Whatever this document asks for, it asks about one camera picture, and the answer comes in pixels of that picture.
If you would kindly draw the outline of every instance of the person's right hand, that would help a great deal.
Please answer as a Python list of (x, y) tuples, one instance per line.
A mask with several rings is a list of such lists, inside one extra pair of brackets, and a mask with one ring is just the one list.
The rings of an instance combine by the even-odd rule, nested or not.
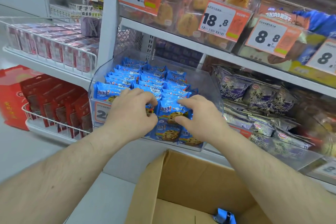
[(178, 102), (193, 110), (192, 120), (184, 116), (175, 117), (175, 121), (199, 141), (210, 144), (223, 138), (230, 129), (215, 105), (201, 95), (179, 99)]

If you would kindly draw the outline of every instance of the forearm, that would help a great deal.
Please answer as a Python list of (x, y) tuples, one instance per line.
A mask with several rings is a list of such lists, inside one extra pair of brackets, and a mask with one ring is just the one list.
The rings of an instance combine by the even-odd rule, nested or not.
[(62, 224), (124, 146), (100, 128), (0, 185), (1, 223)]
[(333, 223), (336, 197), (230, 129), (213, 143), (273, 224)]

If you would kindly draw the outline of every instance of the hand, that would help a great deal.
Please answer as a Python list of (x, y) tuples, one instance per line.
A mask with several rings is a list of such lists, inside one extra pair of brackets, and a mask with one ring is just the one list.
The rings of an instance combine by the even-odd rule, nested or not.
[(104, 124), (105, 130), (125, 143), (145, 136), (158, 122), (155, 114), (146, 114), (146, 104), (158, 104), (154, 95), (140, 89), (125, 89), (112, 103)]
[(230, 129), (215, 105), (201, 95), (179, 99), (178, 102), (193, 110), (192, 120), (184, 116), (175, 117), (175, 121), (185, 127), (199, 141), (215, 142), (223, 138)]

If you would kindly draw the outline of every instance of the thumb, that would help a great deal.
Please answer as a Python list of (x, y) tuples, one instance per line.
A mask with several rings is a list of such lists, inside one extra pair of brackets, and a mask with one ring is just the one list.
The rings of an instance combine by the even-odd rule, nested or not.
[(181, 126), (185, 127), (188, 131), (191, 128), (192, 121), (189, 120), (187, 117), (184, 116), (176, 116), (175, 121), (180, 124)]
[(155, 113), (151, 113), (148, 117), (148, 126), (153, 129), (156, 124), (158, 123), (158, 117), (155, 115)]

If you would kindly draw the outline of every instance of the person's left hand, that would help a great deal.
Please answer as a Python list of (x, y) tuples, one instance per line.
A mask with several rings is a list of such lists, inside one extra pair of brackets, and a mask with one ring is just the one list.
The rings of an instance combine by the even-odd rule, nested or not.
[(155, 114), (146, 114), (146, 104), (158, 104), (154, 95), (138, 88), (125, 89), (112, 103), (104, 130), (125, 143), (145, 136), (158, 122)]

